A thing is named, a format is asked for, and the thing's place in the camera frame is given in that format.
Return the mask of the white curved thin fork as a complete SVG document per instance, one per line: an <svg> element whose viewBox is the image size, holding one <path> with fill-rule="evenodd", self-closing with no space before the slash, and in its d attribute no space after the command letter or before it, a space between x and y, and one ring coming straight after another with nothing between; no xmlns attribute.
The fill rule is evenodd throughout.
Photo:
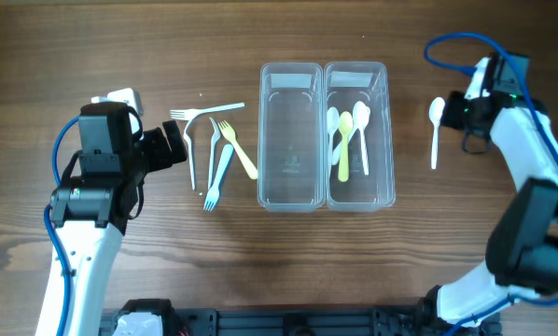
<svg viewBox="0 0 558 336"><path fill-rule="evenodd" d="M188 164L189 164L189 173L190 173L190 182L192 190L196 190L196 175L195 175L195 164L194 164L194 153L193 153L193 142L191 137L189 136L189 128L193 122L193 119L190 119L185 126L183 139L186 141L188 145Z"/></svg>

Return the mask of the white fork horizontal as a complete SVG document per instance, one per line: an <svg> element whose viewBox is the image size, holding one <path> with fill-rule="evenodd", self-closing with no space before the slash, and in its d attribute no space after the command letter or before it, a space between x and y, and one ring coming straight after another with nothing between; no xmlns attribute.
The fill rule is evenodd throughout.
<svg viewBox="0 0 558 336"><path fill-rule="evenodd" d="M233 109L240 109L245 107L245 103L236 103L229 105L217 105L207 108L189 108L189 109L176 109L170 111L170 116L172 119L178 119L183 121L190 121L196 119L200 115L216 112L224 112Z"/></svg>

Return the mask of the white fork with narrow handle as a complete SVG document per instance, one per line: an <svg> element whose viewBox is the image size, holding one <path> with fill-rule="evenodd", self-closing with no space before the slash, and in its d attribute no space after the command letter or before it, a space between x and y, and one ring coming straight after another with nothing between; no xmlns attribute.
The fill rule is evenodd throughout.
<svg viewBox="0 0 558 336"><path fill-rule="evenodd" d="M216 158L216 143L221 138L221 132L218 128L216 121L210 117L209 118L213 126L213 135L210 141L210 158L209 158L209 169L208 169L208 184L207 188L212 187L214 176L215 176L215 158Z"/></svg>

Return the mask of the yellow plastic fork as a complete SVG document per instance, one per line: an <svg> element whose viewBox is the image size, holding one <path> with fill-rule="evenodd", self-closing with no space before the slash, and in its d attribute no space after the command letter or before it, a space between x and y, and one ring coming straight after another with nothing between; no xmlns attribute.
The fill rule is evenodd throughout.
<svg viewBox="0 0 558 336"><path fill-rule="evenodd" d="M234 147L244 170L246 171L247 175L250 179L256 180L258 178L258 169L255 164L250 160L247 154L242 149L241 145L238 143L236 132L230 126L228 122L222 120L218 123L219 129L222 135L228 140Z"/></svg>

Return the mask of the light blue plastic fork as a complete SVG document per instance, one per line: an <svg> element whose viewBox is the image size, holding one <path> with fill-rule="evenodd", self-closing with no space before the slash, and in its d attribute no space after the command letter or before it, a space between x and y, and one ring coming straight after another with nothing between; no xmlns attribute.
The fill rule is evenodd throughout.
<svg viewBox="0 0 558 336"><path fill-rule="evenodd" d="M204 211L212 212L219 201L221 184L229 168L233 152L234 148L231 144L226 144L223 147L216 169L215 179L205 198L203 206Z"/></svg>

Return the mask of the yellow plastic spoon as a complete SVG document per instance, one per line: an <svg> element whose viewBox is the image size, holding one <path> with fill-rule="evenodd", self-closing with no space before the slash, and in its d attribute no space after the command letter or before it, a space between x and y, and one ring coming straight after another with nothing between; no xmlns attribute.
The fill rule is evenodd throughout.
<svg viewBox="0 0 558 336"><path fill-rule="evenodd" d="M350 112L344 111L340 115L339 132L342 136L342 147L339 159L338 179L346 182L349 179L349 151L348 137L353 130L353 116Z"/></svg>

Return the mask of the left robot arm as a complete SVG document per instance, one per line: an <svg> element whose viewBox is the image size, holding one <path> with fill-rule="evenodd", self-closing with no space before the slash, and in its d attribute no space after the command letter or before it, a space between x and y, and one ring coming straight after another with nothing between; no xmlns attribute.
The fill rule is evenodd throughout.
<svg viewBox="0 0 558 336"><path fill-rule="evenodd" d="M129 221L144 206L146 175L186 160L173 120L144 130L130 105L84 105L70 120L81 148L63 171L44 210L53 246L38 335L95 335L111 269Z"/></svg>

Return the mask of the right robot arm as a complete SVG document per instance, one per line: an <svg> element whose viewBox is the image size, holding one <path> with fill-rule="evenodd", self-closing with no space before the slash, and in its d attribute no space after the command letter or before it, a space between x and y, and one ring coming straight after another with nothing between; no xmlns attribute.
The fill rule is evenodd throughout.
<svg viewBox="0 0 558 336"><path fill-rule="evenodd" d="M492 232L484 260L419 300L414 326L469 332L520 302L558 304L558 144L544 106L522 92L529 58L493 52L469 70L465 91L435 99L441 126L496 145L517 194Z"/></svg>

